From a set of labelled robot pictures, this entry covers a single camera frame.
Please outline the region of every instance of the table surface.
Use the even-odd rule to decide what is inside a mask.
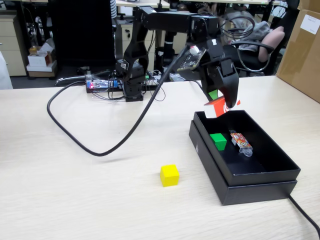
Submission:
[[[59,88],[1,90],[0,239],[317,239],[288,199],[221,206],[188,135],[207,100],[194,82],[163,89],[165,100],[105,157],[83,151],[49,117]],[[275,76],[241,78],[238,92],[240,106],[301,168],[292,196],[320,224],[320,104]],[[106,101],[75,86],[51,110],[85,146],[104,152],[150,96]],[[179,170],[177,186],[162,187],[168,164]]]
[[[206,3],[221,3],[221,4],[257,4],[267,5],[268,0],[187,0],[188,2],[206,2]],[[273,5],[280,5],[280,1],[274,1]]]

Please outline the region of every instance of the person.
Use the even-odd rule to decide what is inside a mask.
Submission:
[[[7,63],[0,51],[0,90],[13,89]]]

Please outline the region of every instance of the black box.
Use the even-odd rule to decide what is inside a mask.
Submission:
[[[253,147],[251,157],[239,153],[229,130],[244,135]],[[223,151],[209,136],[215,133],[227,139]],[[222,205],[285,199],[297,183],[300,168],[245,111],[217,118],[196,112],[189,136]]]

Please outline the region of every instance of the snack package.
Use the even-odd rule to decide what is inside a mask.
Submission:
[[[247,139],[241,134],[236,131],[231,130],[230,135],[232,137],[232,143],[235,146],[239,147],[239,153],[243,153],[247,157],[251,157],[253,153],[253,147],[247,141]]]

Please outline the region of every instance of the power cord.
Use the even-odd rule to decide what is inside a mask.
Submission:
[[[293,199],[291,195],[288,197],[290,201],[293,203],[293,205],[300,211],[300,213],[314,226],[316,232],[318,233],[318,237],[320,239],[320,228],[319,226],[309,217],[308,214],[299,206],[299,204]]]
[[[157,93],[159,92],[159,90],[161,89],[162,84],[164,83],[164,81],[166,79],[168,79],[168,76],[171,72],[171,70],[173,69],[174,65],[176,65],[176,63],[181,59],[181,57],[187,52],[187,50],[189,49],[189,47],[186,45],[184,46],[184,48],[182,49],[182,51],[178,54],[178,56],[171,62],[171,64],[168,66],[168,68],[165,70],[164,74],[161,76],[159,84],[157,86],[157,88],[155,89],[153,95],[151,96],[149,102],[147,103],[147,105],[145,106],[143,112],[141,113],[140,117],[138,118],[138,120],[135,122],[135,124],[133,125],[133,127],[131,128],[131,130],[127,133],[127,135],[119,142],[117,143],[114,147],[112,147],[111,149],[109,149],[108,151],[102,152],[102,153],[98,153],[98,152],[94,152],[92,150],[90,150],[89,148],[85,147],[81,142],[79,142],[78,139],[76,139],[67,129],[64,128],[64,126],[61,125],[61,123],[58,122],[58,120],[53,116],[51,110],[50,110],[50,106],[52,101],[60,94],[62,93],[64,90],[70,88],[73,85],[77,85],[77,84],[85,84],[84,81],[76,81],[73,82],[67,86],[65,86],[64,88],[60,89],[56,94],[53,95],[53,97],[50,98],[50,100],[48,101],[48,104],[46,106],[46,110],[49,114],[49,116],[51,117],[51,119],[55,122],[55,124],[58,125],[59,128],[62,129],[62,131],[64,131],[79,147],[81,147],[83,150],[85,150],[87,153],[93,155],[93,156],[97,156],[97,157],[103,157],[106,156],[112,152],[114,152],[115,150],[117,150],[122,144],[124,144],[128,138],[134,133],[134,131],[137,129],[137,127],[139,126],[139,124],[141,123],[142,119],[144,118],[144,116],[146,115],[146,113],[148,112],[151,104],[153,103],[153,101],[156,98]]]

